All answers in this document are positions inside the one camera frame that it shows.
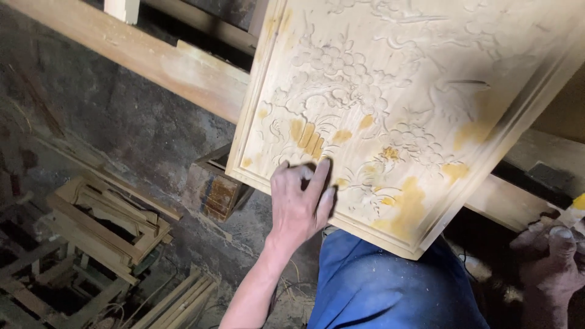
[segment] carved wooden panel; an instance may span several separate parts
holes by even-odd
[[[417,259],[583,62],[584,9],[271,0],[226,172],[331,157],[331,223]]]

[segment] hand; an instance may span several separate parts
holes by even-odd
[[[321,230],[333,207],[335,188],[328,188],[319,200],[331,162],[322,160],[313,174],[307,166],[288,167],[283,162],[270,179],[272,190],[272,230],[267,243],[292,255],[298,247]],[[302,180],[310,180],[302,191]]]
[[[537,222],[513,240],[510,248],[527,261],[520,267],[526,290],[564,306],[574,292],[585,286],[585,256],[576,252],[570,229]]]

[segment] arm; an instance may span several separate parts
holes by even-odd
[[[321,230],[331,208],[335,189],[323,191],[330,161],[325,159],[315,173],[306,166],[288,168],[281,164],[270,179],[272,192],[272,230],[256,264],[236,290],[220,329],[260,328],[266,321],[270,299],[278,279],[293,253]],[[310,179],[305,191],[303,179]]]
[[[525,286],[522,327],[566,329],[569,300],[585,285],[585,258],[577,253],[571,230],[536,223],[510,247],[527,260],[520,267]]]

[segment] stack of wood strips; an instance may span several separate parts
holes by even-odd
[[[125,198],[91,173],[71,179],[47,197],[53,212],[44,222],[90,257],[135,285],[132,265],[140,263],[160,242],[169,243],[170,225]],[[124,240],[100,224],[110,221],[135,238]]]
[[[191,328],[200,316],[218,283],[200,271],[191,274],[131,329]]]

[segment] forearm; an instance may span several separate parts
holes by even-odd
[[[219,329],[264,325],[274,289],[291,255],[277,248],[270,236],[266,239],[264,250],[236,290]]]
[[[570,298],[547,296],[537,288],[524,292],[522,327],[524,329],[566,329]]]

